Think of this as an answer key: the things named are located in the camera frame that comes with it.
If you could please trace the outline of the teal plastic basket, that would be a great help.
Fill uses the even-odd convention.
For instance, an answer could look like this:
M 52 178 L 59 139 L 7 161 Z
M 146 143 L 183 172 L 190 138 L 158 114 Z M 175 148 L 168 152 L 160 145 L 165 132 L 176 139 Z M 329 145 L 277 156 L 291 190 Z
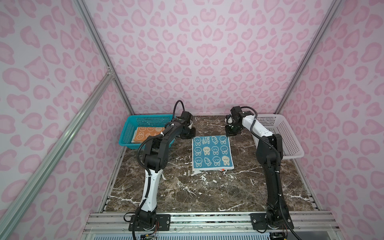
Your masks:
M 120 146 L 137 150 L 140 144 L 150 136 L 156 136 L 172 120 L 172 115 L 135 115 L 129 116 L 120 136 Z

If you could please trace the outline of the blue patterned towel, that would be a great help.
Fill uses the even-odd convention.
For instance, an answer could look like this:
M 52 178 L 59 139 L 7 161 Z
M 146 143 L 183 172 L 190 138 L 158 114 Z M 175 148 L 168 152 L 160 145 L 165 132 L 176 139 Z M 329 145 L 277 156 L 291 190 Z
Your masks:
M 225 171 L 234 169 L 230 139 L 225 135 L 193 138 L 193 169 Z

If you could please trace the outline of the white plastic basket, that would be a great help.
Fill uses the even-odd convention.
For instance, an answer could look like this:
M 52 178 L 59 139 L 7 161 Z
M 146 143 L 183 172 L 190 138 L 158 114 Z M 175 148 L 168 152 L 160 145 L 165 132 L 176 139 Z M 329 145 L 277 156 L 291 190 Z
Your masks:
M 281 135 L 283 143 L 282 160 L 299 159 L 304 157 L 304 150 L 284 116 L 275 114 L 260 114 L 257 119 L 266 129 L 274 134 Z

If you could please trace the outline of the orange patterned towel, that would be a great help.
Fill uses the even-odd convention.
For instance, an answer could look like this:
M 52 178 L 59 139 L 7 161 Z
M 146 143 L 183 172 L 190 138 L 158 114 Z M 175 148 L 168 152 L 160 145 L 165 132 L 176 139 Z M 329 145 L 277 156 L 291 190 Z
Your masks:
M 164 127 L 138 127 L 134 132 L 132 143 L 142 143 L 148 137 L 159 135 L 164 129 Z

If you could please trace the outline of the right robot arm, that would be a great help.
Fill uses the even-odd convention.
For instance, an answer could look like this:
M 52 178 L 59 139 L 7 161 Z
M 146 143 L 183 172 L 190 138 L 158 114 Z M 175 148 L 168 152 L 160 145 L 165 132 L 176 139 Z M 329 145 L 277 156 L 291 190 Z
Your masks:
M 251 107 L 232 107 L 226 116 L 226 135 L 236 136 L 247 129 L 256 138 L 256 159 L 263 167 L 267 186 L 266 224 L 272 228 L 294 229 L 289 208 L 285 202 L 281 182 L 283 141 L 257 120 L 257 112 Z

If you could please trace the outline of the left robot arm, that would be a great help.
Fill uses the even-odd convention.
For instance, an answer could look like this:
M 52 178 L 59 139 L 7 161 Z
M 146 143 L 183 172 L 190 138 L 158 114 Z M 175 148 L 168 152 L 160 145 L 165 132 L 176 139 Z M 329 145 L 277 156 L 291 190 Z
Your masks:
M 152 227 L 155 224 L 160 177 L 169 161 L 170 144 L 177 137 L 194 138 L 196 129 L 191 126 L 192 122 L 192 114 L 183 111 L 181 116 L 167 123 L 161 133 L 147 138 L 141 144 L 140 148 L 144 148 L 143 154 L 141 149 L 138 150 L 138 163 L 146 173 L 142 201 L 135 213 L 136 221 L 142 225 Z

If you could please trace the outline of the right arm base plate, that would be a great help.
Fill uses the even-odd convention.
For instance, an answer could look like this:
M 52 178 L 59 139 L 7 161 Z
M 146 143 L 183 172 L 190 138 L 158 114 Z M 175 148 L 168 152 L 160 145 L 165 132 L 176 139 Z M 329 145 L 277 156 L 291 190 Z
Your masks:
M 269 224 L 266 213 L 251 213 L 250 219 L 253 230 L 258 230 L 262 233 L 270 230 L 283 230 L 285 227 L 283 219 L 278 220 L 277 223 Z

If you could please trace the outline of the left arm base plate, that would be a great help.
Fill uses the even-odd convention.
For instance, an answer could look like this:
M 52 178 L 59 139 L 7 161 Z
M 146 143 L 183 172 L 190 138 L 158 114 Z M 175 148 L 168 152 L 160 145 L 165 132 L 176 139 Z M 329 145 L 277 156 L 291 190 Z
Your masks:
M 170 223 L 171 223 L 171 215 L 167 215 L 167 214 L 157 214 L 155 223 L 151 227 L 145 226 L 144 223 L 139 223 L 139 221 L 135 220 L 134 216 L 131 216 L 131 219 L 129 222 L 129 231 L 132 231 L 132 229 L 135 229 L 135 231 L 153 232 L 155 231 L 156 227 L 158 227 L 157 231 L 169 231 Z

